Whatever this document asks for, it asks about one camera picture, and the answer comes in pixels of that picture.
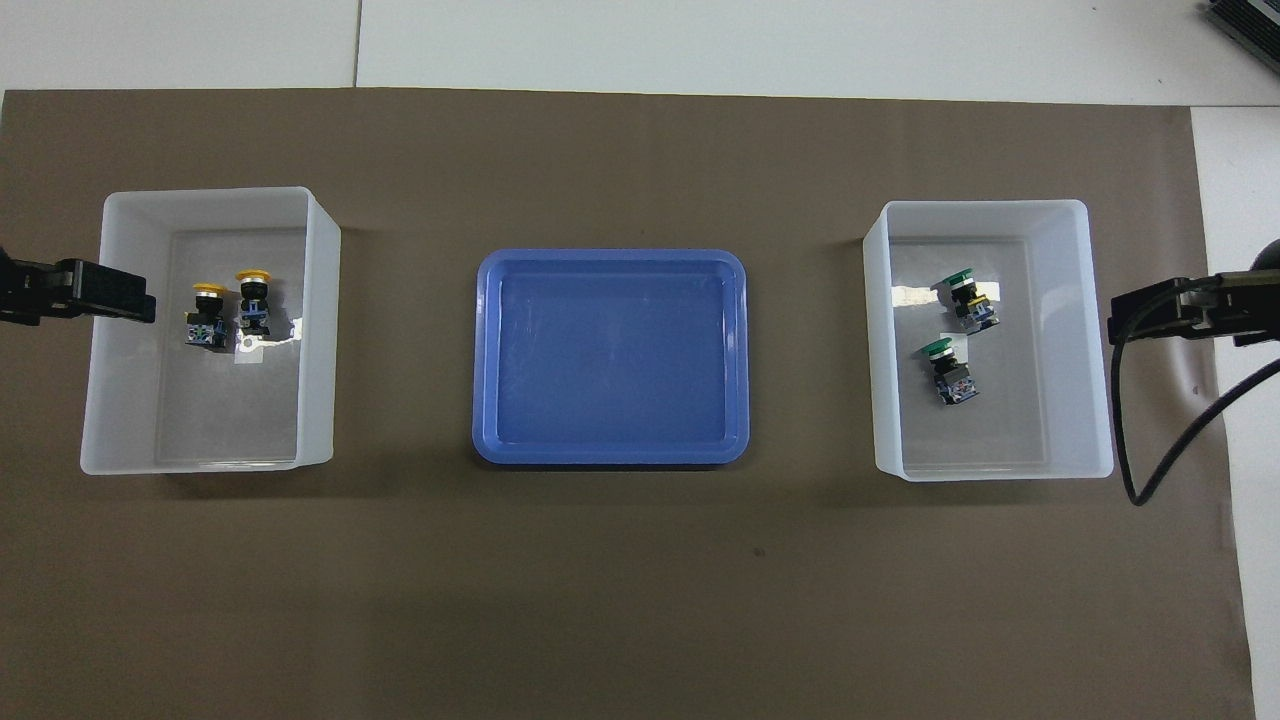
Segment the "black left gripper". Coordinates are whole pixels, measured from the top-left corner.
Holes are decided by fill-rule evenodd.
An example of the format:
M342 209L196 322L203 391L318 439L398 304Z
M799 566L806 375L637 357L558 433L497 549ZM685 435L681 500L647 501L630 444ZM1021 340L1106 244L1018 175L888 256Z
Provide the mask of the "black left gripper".
M1 249L1 322L36 327L44 318L105 316L151 324L155 315L142 275L73 258L19 263Z

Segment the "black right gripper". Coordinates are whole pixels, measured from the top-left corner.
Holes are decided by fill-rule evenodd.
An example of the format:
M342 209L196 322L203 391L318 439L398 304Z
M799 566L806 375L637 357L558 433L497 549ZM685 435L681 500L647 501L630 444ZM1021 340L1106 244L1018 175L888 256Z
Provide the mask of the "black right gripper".
M1276 238L1251 264L1252 272L1279 272ZM1277 284L1260 290L1254 318L1263 329L1251 336L1251 316L1234 293L1251 284L1249 272L1225 272L1198 279L1175 277L1120 295L1110 301L1108 342L1178 337L1230 338L1236 347L1279 340Z

